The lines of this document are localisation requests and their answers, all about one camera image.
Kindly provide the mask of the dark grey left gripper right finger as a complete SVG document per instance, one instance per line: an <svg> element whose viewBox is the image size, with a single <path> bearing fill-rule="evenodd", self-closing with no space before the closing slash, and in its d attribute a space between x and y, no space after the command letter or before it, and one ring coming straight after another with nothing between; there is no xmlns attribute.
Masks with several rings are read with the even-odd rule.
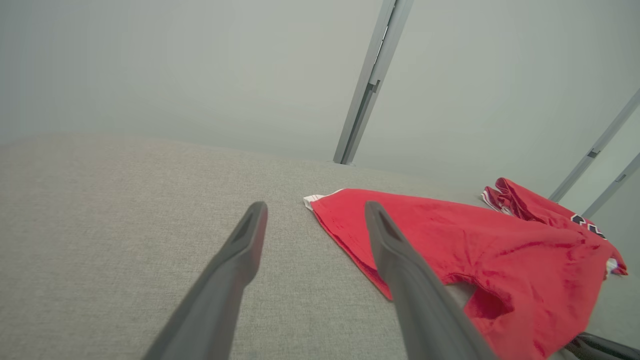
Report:
<svg viewBox="0 0 640 360"><path fill-rule="evenodd" d="M498 360L384 207L365 204L375 267L387 284L408 360Z"/></svg>

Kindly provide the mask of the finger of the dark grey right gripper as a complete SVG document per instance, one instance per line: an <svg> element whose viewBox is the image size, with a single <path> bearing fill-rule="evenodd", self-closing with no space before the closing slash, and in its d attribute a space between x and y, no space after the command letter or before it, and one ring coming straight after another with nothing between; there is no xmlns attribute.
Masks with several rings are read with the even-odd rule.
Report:
<svg viewBox="0 0 640 360"><path fill-rule="evenodd" d="M565 349L579 360L640 360L640 350L619 342L583 332Z"/></svg>

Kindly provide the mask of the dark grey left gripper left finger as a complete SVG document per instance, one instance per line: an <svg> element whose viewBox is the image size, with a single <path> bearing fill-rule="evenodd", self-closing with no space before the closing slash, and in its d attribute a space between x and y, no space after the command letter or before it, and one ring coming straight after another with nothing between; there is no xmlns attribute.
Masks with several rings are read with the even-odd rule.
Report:
<svg viewBox="0 0 640 360"><path fill-rule="evenodd" d="M254 202L142 360L229 360L243 292L258 273L268 206Z"/></svg>

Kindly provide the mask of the red shorts with white trim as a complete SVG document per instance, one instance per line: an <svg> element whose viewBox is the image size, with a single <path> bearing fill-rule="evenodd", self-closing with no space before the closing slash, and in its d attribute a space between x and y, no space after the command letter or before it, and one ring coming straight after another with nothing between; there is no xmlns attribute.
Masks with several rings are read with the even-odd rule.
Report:
<svg viewBox="0 0 640 360"><path fill-rule="evenodd" d="M365 204L378 202L443 284L468 283L451 274L473 275L482 269L505 269L508 256L517 265L552 260L550 234L537 234L537 222L523 221L489 208L445 200L339 189L306 196L304 205L327 234L365 276L391 300L377 272L366 226ZM571 280L542 284L502 285L491 291L476 287L464 312L501 360L547 360L589 323L604 272L595 268L590 248L560 253Z"/></svg>

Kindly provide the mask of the red white sports jersey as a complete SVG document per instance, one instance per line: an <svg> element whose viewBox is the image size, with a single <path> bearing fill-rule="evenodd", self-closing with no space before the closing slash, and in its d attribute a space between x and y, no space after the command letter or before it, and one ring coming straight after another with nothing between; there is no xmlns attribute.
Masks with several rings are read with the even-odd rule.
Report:
<svg viewBox="0 0 640 360"><path fill-rule="evenodd" d="M526 260L525 264L515 264L507 256L509 264L505 269L479 269L473 275L450 274L448 278L464 279L482 289L492 291L502 286L521 284L570 283L572 272L565 273L562 251L577 248L592 249L596 259L595 269L603 271L603 279L610 274L627 276L628 269L620 252L610 243L599 228L589 219L562 207L507 178L498 178L494 187L487 186L481 194L482 200L494 211L522 221L537 223L528 225L529 230L537 230L538 235L551 235L542 246L551 246L556 254L551 260Z"/></svg>

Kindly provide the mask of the grey metal wall post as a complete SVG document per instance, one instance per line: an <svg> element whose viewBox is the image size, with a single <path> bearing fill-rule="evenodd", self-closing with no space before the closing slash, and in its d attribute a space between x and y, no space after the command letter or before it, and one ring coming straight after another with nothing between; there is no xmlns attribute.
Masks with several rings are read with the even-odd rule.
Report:
<svg viewBox="0 0 640 360"><path fill-rule="evenodd" d="M606 187L606 189L595 199L582 216L590 219L598 212L603 205L616 193L616 191L628 180L638 169L640 169L640 152L629 162L624 170Z"/></svg>
<svg viewBox="0 0 640 360"><path fill-rule="evenodd" d="M333 162L351 166L415 0L383 0Z"/></svg>
<svg viewBox="0 0 640 360"><path fill-rule="evenodd" d="M640 88L631 96L630 100L622 107L622 110L615 116L611 124L605 129L602 135L591 146L590 150L581 158L569 175L560 183L557 189L549 196L549 200L560 202L569 190L578 182L580 177L587 171L592 162L598 157L604 148L610 143L614 136L621 130L622 126L628 121L640 106Z"/></svg>

